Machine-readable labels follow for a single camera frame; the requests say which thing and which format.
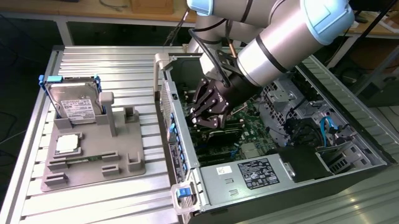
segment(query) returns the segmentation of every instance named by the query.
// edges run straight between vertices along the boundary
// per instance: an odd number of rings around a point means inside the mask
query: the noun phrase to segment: floor
[[[173,28],[71,22],[70,29],[77,45],[162,46]],[[175,45],[189,41],[187,28],[182,28]],[[341,41],[342,37],[315,54],[322,62]],[[2,202],[38,96],[38,77],[46,71],[54,45],[62,45],[54,22],[0,18],[0,142],[20,133],[0,143]]]

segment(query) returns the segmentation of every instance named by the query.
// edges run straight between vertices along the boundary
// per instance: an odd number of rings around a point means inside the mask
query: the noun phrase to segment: hard drive
[[[69,118],[73,124],[95,122],[95,116],[105,113],[101,105],[101,78],[50,76],[47,81],[39,78],[56,108],[58,118]]]

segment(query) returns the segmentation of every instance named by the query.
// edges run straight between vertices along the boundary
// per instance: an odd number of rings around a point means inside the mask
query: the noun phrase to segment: warning label
[[[63,100],[62,105],[70,120],[95,118],[93,101],[90,99]]]
[[[239,163],[238,167],[251,190],[281,182],[267,159]]]

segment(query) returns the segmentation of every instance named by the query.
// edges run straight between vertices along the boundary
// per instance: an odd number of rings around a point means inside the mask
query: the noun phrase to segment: aluminum workbench
[[[139,111],[147,172],[142,176],[67,190],[40,191],[55,116],[50,99],[40,90],[0,213],[2,224],[179,222],[171,202],[171,183],[153,93],[154,55],[161,52],[183,53],[183,48],[66,47],[52,52],[46,76],[99,74],[103,91],[115,94],[114,107],[134,105]],[[317,59],[310,57],[305,65],[329,89],[337,92],[343,104],[351,107],[349,111],[358,113],[359,122],[377,131],[371,134],[398,160],[398,138],[365,110],[363,104],[343,91]],[[399,169],[395,166],[338,195],[243,223],[399,223],[398,207]]]

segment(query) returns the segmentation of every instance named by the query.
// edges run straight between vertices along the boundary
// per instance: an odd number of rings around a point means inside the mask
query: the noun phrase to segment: power supply label
[[[274,168],[269,160],[261,159],[238,164],[247,187],[254,190],[279,183]]]
[[[90,99],[63,100],[62,104],[70,120],[95,118],[95,110]]]

